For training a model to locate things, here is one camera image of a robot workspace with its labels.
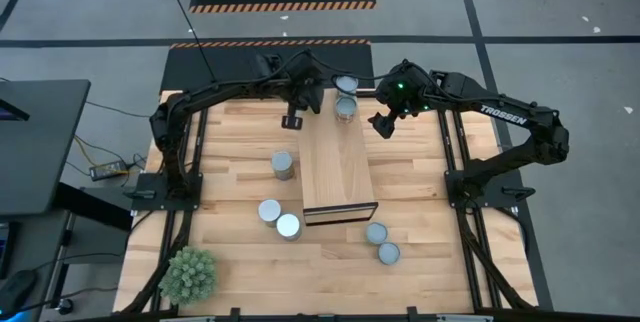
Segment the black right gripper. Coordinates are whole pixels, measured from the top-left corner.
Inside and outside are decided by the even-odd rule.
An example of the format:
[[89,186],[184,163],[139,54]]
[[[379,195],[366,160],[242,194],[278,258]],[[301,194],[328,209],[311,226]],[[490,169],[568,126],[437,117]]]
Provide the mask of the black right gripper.
[[376,100],[386,105],[391,113],[382,115],[377,112],[368,122],[383,139],[390,139],[395,131],[397,115],[417,115],[425,110],[424,89],[424,78],[413,70],[391,72],[380,81],[374,92]]

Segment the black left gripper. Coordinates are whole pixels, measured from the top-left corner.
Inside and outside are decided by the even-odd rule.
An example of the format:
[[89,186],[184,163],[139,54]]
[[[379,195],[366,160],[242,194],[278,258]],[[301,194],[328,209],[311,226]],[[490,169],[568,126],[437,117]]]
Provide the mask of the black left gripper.
[[282,99],[290,103],[281,119],[281,127],[301,130],[303,119],[296,116],[298,109],[310,108],[314,114],[321,113],[324,100],[323,71],[312,53],[292,56],[284,64],[288,82],[282,90]]

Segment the tin can blue-grey lid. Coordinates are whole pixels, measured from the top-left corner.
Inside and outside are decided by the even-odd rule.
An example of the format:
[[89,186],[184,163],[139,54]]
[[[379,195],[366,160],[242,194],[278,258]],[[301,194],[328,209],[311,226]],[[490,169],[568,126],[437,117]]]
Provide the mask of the tin can blue-grey lid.
[[400,259],[400,248],[391,242],[385,242],[378,247],[378,259],[384,265],[394,265]]
[[351,123],[357,112],[357,102],[348,96],[340,96],[334,105],[336,119],[341,123]]
[[366,227],[365,237],[368,243],[381,245],[385,243],[388,238],[388,229],[381,223],[372,222]]
[[351,76],[335,76],[333,78],[334,87],[337,89],[340,95],[344,96],[356,96],[359,81]]

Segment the tin can silver top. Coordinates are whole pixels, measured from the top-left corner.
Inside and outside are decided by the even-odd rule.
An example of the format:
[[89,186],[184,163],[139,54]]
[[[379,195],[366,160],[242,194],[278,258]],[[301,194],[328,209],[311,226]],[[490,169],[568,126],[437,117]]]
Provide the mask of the tin can silver top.
[[286,241],[296,241],[301,235],[301,223],[294,214],[283,214],[276,222],[279,235]]
[[266,199],[258,206],[259,218],[268,226],[275,227],[277,220],[281,216],[282,208],[280,203],[275,199]]
[[271,167],[277,179],[286,181],[294,177],[294,159],[287,151],[274,152]]

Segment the black mat one striped edge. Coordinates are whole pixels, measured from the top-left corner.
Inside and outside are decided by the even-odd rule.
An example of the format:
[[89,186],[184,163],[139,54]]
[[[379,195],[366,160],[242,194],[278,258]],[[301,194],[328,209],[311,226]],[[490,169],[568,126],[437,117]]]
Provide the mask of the black mat one striped edge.
[[371,44],[366,39],[328,38],[180,42],[170,46],[162,91],[195,90],[212,79],[240,80],[258,76],[259,55],[286,60],[309,48],[322,61],[341,70],[371,76]]

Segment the green artificial plant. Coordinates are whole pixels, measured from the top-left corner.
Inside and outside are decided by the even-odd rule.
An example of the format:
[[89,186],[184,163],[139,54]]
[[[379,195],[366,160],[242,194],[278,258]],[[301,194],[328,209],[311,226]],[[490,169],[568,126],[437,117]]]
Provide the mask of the green artificial plant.
[[169,260],[159,283],[161,296],[178,306],[192,305],[214,294],[216,259],[208,250],[186,246]]

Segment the black power adapter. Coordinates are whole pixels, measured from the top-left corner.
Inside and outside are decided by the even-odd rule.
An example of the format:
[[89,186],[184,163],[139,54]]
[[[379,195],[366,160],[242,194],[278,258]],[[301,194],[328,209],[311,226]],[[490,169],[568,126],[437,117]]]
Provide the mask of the black power adapter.
[[127,174],[127,165],[122,161],[94,165],[89,168],[89,176],[92,181],[100,181]]

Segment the black desk support beam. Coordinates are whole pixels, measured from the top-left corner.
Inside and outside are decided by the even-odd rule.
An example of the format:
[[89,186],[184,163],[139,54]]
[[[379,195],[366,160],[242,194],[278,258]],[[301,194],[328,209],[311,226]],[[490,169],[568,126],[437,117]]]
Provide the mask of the black desk support beam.
[[59,182],[53,205],[103,225],[129,232],[133,217],[128,209],[71,185]]

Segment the black desk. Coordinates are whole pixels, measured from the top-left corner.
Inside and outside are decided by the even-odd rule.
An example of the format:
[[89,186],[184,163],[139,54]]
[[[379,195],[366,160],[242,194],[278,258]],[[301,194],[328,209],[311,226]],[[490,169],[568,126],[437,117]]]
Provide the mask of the black desk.
[[0,216],[52,208],[90,86],[88,80],[0,82],[0,100],[29,115],[0,120]]

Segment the dark screen device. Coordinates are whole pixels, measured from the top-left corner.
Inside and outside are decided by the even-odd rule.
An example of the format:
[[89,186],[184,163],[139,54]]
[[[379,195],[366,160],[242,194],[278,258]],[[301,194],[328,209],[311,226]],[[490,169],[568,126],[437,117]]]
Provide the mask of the dark screen device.
[[0,98],[0,121],[28,121],[30,115]]

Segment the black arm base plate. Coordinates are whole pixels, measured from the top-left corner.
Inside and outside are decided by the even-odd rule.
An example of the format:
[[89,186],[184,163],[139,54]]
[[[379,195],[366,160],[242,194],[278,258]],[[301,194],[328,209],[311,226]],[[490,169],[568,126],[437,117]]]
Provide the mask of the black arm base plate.
[[[467,200],[456,187],[461,171],[446,171],[444,179],[448,194],[449,204],[452,208],[461,207]],[[517,204],[514,192],[508,189],[521,187],[521,177],[518,171],[511,171],[492,178],[484,188],[484,192],[474,201],[479,207],[514,207]]]
[[188,175],[189,189],[179,197],[169,192],[165,173],[142,173],[131,193],[132,210],[194,211],[201,202],[203,175]]

